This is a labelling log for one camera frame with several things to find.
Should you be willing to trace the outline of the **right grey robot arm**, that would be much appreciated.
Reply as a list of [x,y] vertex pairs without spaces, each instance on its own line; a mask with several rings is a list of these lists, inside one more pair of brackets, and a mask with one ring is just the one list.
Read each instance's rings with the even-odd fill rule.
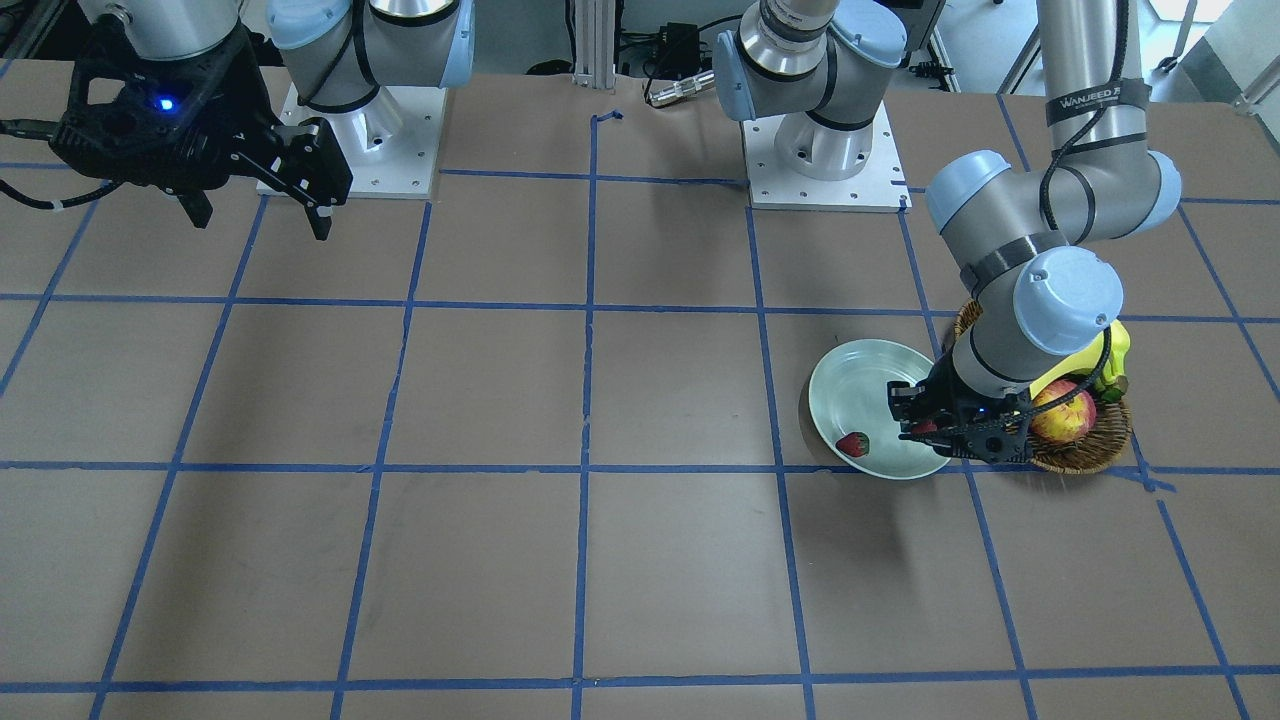
[[303,111],[273,109],[233,1],[83,1],[90,35],[58,122],[8,122],[109,186],[152,186],[209,224],[234,176],[293,199],[325,240],[355,169],[410,141],[394,87],[453,88],[474,63],[470,1],[270,1]]

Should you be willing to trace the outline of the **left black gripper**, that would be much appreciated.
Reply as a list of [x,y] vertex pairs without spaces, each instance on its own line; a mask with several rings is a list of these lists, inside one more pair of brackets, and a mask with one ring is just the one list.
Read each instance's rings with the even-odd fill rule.
[[929,447],[942,457],[988,464],[1028,462],[1027,389],[996,398],[978,393],[963,380],[947,352],[924,380],[888,382],[888,407],[900,425],[899,439]]

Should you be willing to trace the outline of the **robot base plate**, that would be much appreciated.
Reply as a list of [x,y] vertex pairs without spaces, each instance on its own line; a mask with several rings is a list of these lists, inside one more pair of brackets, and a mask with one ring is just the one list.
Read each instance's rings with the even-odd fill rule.
[[742,150],[756,210],[897,213],[913,208],[884,104],[873,122],[836,131],[804,113],[745,120]]
[[365,108],[326,114],[349,164],[351,199],[430,199],[447,88],[384,87]]

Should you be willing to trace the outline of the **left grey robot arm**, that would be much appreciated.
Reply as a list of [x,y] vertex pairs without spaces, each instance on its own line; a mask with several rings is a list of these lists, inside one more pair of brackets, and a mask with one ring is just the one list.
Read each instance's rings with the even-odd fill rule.
[[[1024,462],[1043,415],[1032,384],[1096,341],[1110,352],[1123,283],[1088,243],[1156,227],[1181,197],[1172,160],[1148,145],[1133,14],[1130,1],[1038,3],[1050,164],[1019,172],[980,150],[927,186],[934,228],[982,313],[927,372],[858,374],[869,436],[827,439],[855,468]],[[780,119],[768,167],[842,186],[874,155],[876,115],[905,50],[902,22],[876,1],[758,1],[716,40],[716,91],[732,120]]]

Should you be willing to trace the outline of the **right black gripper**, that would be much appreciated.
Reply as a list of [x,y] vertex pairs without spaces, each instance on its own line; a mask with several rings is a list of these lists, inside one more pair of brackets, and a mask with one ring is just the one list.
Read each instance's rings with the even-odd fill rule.
[[166,61],[142,58],[122,23],[95,23],[49,143],[82,176],[174,195],[198,229],[214,213],[206,193],[246,176],[303,205],[314,238],[328,241],[353,179],[328,120],[288,126],[273,111],[242,23]]

